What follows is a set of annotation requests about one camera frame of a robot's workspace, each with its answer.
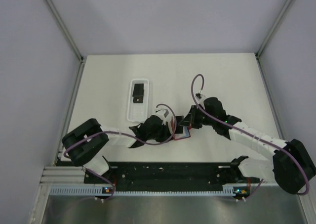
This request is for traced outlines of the red leather card holder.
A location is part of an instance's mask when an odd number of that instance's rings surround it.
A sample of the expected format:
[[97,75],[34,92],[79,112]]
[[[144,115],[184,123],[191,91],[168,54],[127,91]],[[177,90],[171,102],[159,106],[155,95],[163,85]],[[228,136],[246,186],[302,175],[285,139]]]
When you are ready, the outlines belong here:
[[183,140],[191,137],[190,131],[187,127],[180,126],[176,127],[175,118],[172,118],[169,128],[170,133],[173,133],[173,140]]

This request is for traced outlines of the black VIP credit card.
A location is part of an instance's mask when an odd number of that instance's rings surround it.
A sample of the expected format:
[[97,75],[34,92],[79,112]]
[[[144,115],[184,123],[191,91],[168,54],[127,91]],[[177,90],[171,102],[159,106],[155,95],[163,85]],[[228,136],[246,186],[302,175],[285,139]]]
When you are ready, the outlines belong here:
[[184,116],[176,116],[175,117],[175,122],[176,122],[176,127],[179,127],[180,122],[184,119]]

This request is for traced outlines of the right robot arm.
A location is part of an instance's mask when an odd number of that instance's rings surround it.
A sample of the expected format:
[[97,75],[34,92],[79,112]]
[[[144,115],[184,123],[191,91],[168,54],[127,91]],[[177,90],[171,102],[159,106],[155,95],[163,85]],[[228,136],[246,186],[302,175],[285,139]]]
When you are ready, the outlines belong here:
[[179,123],[183,127],[200,129],[211,126],[228,140],[240,143],[265,157],[257,160],[244,157],[230,170],[231,178],[242,182],[247,177],[274,180],[290,194],[306,195],[309,181],[316,175],[316,166],[304,144],[293,139],[282,140],[248,126],[242,119],[226,113],[216,97],[198,94],[187,116]]

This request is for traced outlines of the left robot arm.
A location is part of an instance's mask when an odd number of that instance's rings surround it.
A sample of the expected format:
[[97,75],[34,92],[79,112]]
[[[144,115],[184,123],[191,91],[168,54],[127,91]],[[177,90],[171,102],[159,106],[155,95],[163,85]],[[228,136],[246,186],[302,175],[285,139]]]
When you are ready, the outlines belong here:
[[74,166],[82,166],[95,173],[100,182],[108,182],[112,171],[103,154],[106,146],[134,149],[143,145],[161,145],[173,140],[176,117],[164,115],[164,112],[165,110],[161,110],[145,122],[129,127],[131,134],[118,129],[104,131],[96,119],[89,119],[62,138],[64,157],[70,159]]

